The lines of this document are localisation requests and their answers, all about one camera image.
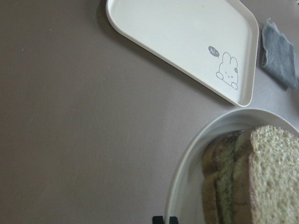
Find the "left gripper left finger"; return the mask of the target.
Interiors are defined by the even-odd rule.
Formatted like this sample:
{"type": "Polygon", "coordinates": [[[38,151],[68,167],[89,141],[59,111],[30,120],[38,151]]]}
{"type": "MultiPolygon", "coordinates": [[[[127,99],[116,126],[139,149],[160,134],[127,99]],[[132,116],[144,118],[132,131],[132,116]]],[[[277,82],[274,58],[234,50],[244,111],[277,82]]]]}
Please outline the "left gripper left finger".
{"type": "Polygon", "coordinates": [[[164,224],[164,217],[163,216],[153,216],[152,224],[164,224]]]}

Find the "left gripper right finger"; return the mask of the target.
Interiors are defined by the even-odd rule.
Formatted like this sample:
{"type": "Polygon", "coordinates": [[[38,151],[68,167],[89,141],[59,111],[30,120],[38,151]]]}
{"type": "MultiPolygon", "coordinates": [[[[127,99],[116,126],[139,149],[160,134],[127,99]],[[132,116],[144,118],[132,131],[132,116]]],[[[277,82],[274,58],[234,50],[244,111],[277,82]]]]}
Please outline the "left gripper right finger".
{"type": "Polygon", "coordinates": [[[178,224],[178,218],[176,216],[169,217],[169,224],[178,224]]]}

